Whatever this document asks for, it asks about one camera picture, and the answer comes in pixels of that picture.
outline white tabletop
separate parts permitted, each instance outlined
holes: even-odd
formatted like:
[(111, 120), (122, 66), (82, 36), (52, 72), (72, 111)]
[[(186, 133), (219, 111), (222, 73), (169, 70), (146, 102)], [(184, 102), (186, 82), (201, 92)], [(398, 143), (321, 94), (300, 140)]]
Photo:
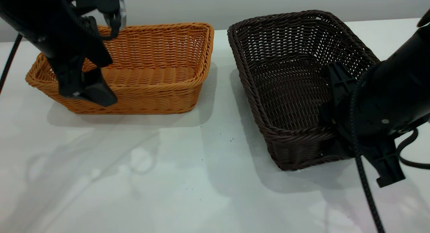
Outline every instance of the white tabletop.
[[(347, 24), (384, 60), (417, 22)], [(0, 232), (375, 232), (354, 160), (275, 166), (226, 31), (214, 42), (192, 112), (127, 116), (76, 115), (28, 86), (38, 50), (23, 42), (0, 96)], [(430, 124), (420, 132), (403, 155), (430, 162)], [(428, 232), (430, 172), (403, 166), (407, 179), (380, 189), (365, 166), (387, 232)]]

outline black cable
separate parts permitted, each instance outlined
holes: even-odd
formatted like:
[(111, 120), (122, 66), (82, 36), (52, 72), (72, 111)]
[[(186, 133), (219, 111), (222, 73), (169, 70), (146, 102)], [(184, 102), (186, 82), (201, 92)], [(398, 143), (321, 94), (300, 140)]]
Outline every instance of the black cable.
[(13, 58), (15, 57), (16, 51), (18, 50), (18, 46), (23, 39), (23, 35), (18, 34), (15, 39), (15, 43), (13, 44), (12, 50), (10, 51), (9, 58), (7, 59), (6, 65), (4, 66), (3, 73), (0, 78), (0, 93), (3, 89), (4, 82), (6, 81), (7, 74), (9, 73), (10, 66), (12, 65)]
[(112, 40), (118, 37), (118, 34), (120, 32), (120, 27), (121, 27), (121, 21), (119, 20), (112, 20), (111, 21), (111, 35), (109, 36), (102, 36), (100, 34), (98, 34), (97, 32), (95, 32), (94, 30), (92, 30), (90, 28), (90, 26), (88, 25), (88, 23), (84, 22), (84, 19), (82, 17), (77, 16), (70, 4), (67, 2), (67, 0), (60, 0), (61, 4), (63, 5), (63, 8), (65, 9), (66, 13), (69, 15), (69, 17), (72, 19), (72, 21), (84, 32), (86, 32), (87, 34), (89, 34), (90, 36), (92, 36), (93, 38), (96, 39), (102, 39), (102, 40)]
[(353, 141), (353, 147), (354, 147), (354, 153), (355, 153), (355, 161), (357, 164), (358, 174), (361, 180), (361, 185), (363, 187), (364, 194), (367, 199), (367, 204), (369, 205), (370, 212), (372, 214), (373, 221), (375, 222), (378, 233), (385, 233), (384, 226), (382, 224), (381, 218), (379, 217), (379, 213), (376, 208), (375, 201), (373, 200), (369, 183), (367, 181), (366, 172), (364, 171), (363, 161), (361, 160), (358, 135), (356, 132), (356, 125), (355, 125), (355, 106), (357, 103), (359, 91), (361, 87), (363, 87), (364, 83), (366, 82), (369, 73), (373, 72), (377, 67), (378, 65), (375, 65), (370, 69), (368, 69), (366, 72), (364, 72), (364, 74), (361, 76), (361, 78), (359, 79), (359, 81), (357, 82), (354, 88), (351, 101), (350, 101), (350, 124), (351, 124), (351, 135), (352, 135), (352, 141)]
[(426, 164), (426, 163), (418, 163), (418, 162), (413, 162), (413, 161), (408, 161), (404, 158), (402, 158), (400, 156), (400, 153), (402, 152), (402, 150), (407, 147), (409, 144), (411, 144), (412, 142), (414, 142), (418, 137), (418, 129), (415, 128), (413, 130), (412, 135), (410, 135), (408, 138), (406, 138), (404, 141), (402, 141), (402, 143), (399, 144), (399, 146), (396, 149), (396, 153), (399, 155), (399, 159), (400, 161), (405, 164), (406, 166), (410, 166), (410, 167), (416, 167), (416, 168), (420, 168), (420, 169), (427, 169), (430, 170), (430, 164)]

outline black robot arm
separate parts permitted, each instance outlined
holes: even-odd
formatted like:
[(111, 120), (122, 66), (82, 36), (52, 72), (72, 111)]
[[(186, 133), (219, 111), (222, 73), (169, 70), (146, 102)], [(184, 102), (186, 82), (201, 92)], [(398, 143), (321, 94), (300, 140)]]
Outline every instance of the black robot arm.
[[(109, 37), (98, 33), (94, 17), (81, 17), (95, 9), (112, 28)], [(117, 102), (100, 68), (112, 64), (103, 40), (125, 26), (123, 0), (0, 0), (0, 17), (46, 55), (63, 97), (101, 106)], [(97, 68), (83, 73), (85, 58)]]
[(321, 106), (320, 124), (331, 126), (338, 137), (325, 145), (325, 155), (355, 157), (353, 138), (359, 150), (375, 167), (384, 187), (404, 179), (394, 139), (414, 131), (430, 115), (430, 10), (418, 23), (418, 30), (387, 60), (361, 76), (362, 85), (353, 101), (354, 130), (350, 105), (357, 81), (341, 63), (329, 64), (322, 74), (332, 100)]

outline brown wicker basket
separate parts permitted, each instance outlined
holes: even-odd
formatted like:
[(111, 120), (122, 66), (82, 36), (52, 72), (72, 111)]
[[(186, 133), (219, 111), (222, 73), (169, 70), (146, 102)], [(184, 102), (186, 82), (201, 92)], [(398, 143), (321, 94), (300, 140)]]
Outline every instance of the brown wicker basket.
[(330, 100), (321, 68), (342, 62), (361, 72), (379, 60), (329, 12), (310, 10), (255, 17), (228, 30), (239, 76), (270, 155), (281, 170), (342, 158), (321, 155), (335, 136), (318, 127), (318, 108)]

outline wicker basket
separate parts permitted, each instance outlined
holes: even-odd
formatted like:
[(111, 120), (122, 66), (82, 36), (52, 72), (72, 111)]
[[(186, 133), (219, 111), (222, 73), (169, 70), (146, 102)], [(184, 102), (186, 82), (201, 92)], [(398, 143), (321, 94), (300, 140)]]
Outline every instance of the wicker basket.
[[(109, 34), (107, 27), (100, 33)], [(118, 97), (107, 108), (67, 100), (46, 57), (39, 55), (26, 81), (77, 114), (173, 114), (192, 110), (207, 78), (214, 30), (205, 23), (130, 26), (105, 45), (114, 63), (102, 69)], [(83, 71), (95, 66), (86, 61)]]
[(319, 72), (342, 62), (361, 72), (379, 60), (333, 14), (310, 10), (256, 17), (228, 30), (239, 76), (270, 155), (281, 170), (297, 170), (342, 158), (322, 156), (333, 138), (318, 127), (318, 108), (330, 100)]

